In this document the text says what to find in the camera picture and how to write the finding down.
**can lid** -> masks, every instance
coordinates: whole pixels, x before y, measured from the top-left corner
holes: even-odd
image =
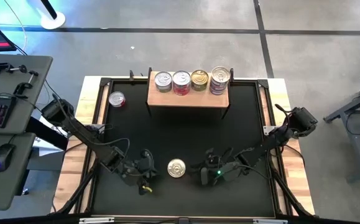
[[[217,66],[211,71],[211,78],[216,82],[224,83],[231,78],[231,74],[225,67]]]
[[[109,102],[113,106],[120,105],[124,101],[124,95],[120,91],[115,91],[109,95]]]
[[[155,83],[158,86],[168,86],[172,83],[172,76],[168,72],[159,72],[155,76]]]
[[[207,83],[209,75],[203,70],[196,70],[192,72],[192,82],[198,85]]]
[[[173,82],[177,85],[187,85],[191,81],[191,76],[186,71],[177,71],[173,75]]]
[[[174,178],[179,178],[185,173],[185,163],[181,159],[173,159],[167,165],[167,172]]]

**tin can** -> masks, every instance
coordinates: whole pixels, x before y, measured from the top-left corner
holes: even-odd
[[[159,72],[155,76],[155,85],[158,91],[166,93],[172,90],[172,76],[168,72]]]
[[[173,159],[167,165],[167,172],[174,178],[182,177],[185,173],[185,163],[181,159]]]
[[[120,91],[115,91],[109,95],[109,103],[114,107],[121,107],[126,102],[124,94]]]
[[[217,66],[211,71],[210,92],[214,95],[221,95],[227,88],[231,74],[228,69]]]
[[[191,76],[186,71],[177,71],[173,75],[173,90],[175,94],[184,96],[190,92]]]
[[[195,91],[203,91],[207,87],[207,81],[209,75],[203,70],[196,70],[191,75],[192,83],[191,86]]]

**concrete floor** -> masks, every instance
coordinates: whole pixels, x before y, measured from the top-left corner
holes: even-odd
[[[38,25],[25,1],[9,2],[24,24]],[[66,15],[66,27],[259,28],[253,0],[51,3]],[[259,5],[267,30],[360,30],[360,0],[259,0]],[[3,1],[0,24],[17,25]],[[4,33],[22,46],[22,32]],[[321,120],[360,90],[360,35],[352,34],[356,35],[266,35],[266,39],[274,77],[285,79],[291,105],[308,108],[320,120],[316,131],[300,140],[316,214],[360,222],[360,182],[346,182],[356,172],[353,149],[340,121]],[[74,106],[86,75],[127,75],[129,70],[145,74],[148,67],[211,70],[224,65],[233,67],[237,77],[267,77],[259,34],[28,32],[27,36],[28,54],[54,58],[48,81]],[[39,103],[46,100],[42,93]],[[57,179],[57,174],[34,172],[27,186],[40,190],[15,198],[0,218],[48,213]]]

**white base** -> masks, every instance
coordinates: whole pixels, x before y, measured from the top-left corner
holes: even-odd
[[[65,16],[61,12],[56,13],[57,18],[54,20],[49,19],[47,16],[42,16],[40,25],[42,25],[44,29],[56,29],[62,26],[65,23]]]

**black mouse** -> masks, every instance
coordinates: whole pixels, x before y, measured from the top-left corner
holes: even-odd
[[[0,146],[0,172],[5,171],[10,166],[15,148],[15,145],[9,143]]]

